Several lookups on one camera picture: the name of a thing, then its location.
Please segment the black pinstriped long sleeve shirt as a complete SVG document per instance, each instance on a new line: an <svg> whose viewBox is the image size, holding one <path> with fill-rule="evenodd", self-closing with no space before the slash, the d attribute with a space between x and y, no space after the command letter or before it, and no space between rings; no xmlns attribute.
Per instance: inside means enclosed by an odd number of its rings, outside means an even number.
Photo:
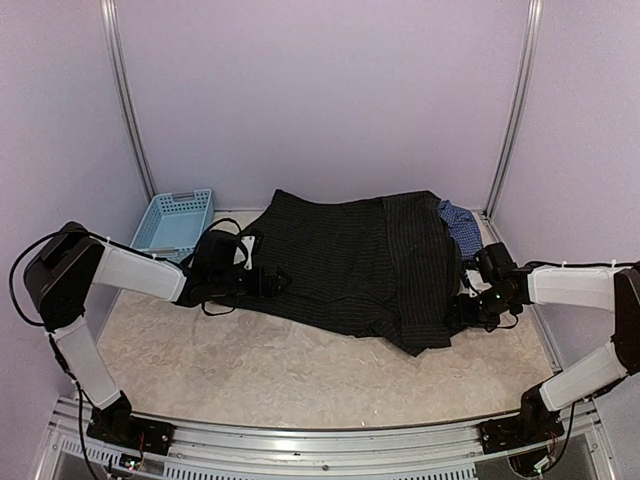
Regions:
<svg viewBox="0 0 640 480"><path fill-rule="evenodd" d="M382 337L411 356L448 348L445 323L459 289L461 253L430 191L336 204L274 193L250 224L264 240L255 261L292 279L276 298L241 309L353 337Z"/></svg>

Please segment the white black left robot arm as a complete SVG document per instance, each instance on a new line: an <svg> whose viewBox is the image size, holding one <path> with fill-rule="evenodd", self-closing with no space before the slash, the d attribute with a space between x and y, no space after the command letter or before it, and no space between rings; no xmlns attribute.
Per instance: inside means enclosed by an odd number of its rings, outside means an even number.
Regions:
<svg viewBox="0 0 640 480"><path fill-rule="evenodd" d="M99 286L126 290L177 307L205 307L215 300L242 296L273 298L292 279L279 266L261 266L258 231L231 233L212 224L182 259L164 258L100 236L77 222L65 224L30 245L16 260L38 319L61 369L81 399L91 406L87 433L112 444L133 446L172 428L151 425L132 412L117 386L86 321L87 302Z"/></svg>

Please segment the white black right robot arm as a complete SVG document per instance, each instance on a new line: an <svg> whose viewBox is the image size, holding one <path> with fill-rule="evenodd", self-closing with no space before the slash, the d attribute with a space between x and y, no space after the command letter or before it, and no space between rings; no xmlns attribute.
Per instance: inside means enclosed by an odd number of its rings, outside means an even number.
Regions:
<svg viewBox="0 0 640 480"><path fill-rule="evenodd" d="M455 333L467 328L493 332L501 328L503 314L518 316L527 306L608 315L612 334L603 346L524 392L515 414L480 423L486 453L560 437L563 409L639 372L637 263L530 261L520 266L504 244L489 244L463 273L462 290L452 298L445 324Z"/></svg>

